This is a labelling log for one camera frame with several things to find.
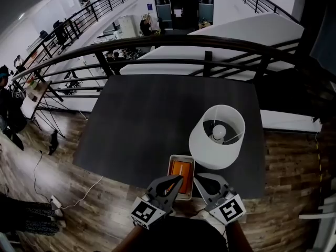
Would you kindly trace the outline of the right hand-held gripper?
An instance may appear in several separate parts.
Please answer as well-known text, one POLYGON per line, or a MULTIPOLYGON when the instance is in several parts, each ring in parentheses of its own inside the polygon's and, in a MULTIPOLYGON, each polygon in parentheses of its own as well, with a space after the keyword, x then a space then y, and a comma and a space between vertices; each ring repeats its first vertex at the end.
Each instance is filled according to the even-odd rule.
POLYGON ((246 213, 239 194, 222 176, 198 173, 193 180, 206 204, 205 210, 222 224, 228 225, 246 213))

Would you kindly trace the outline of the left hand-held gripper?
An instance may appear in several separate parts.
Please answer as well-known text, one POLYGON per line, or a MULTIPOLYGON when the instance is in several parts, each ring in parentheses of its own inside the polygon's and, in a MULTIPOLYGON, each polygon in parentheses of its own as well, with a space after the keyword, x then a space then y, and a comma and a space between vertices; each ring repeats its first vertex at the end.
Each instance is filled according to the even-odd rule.
POLYGON ((146 193, 137 197, 132 205, 133 221, 149 229, 150 225, 170 215, 182 184, 181 175, 167 175, 152 181, 146 193))

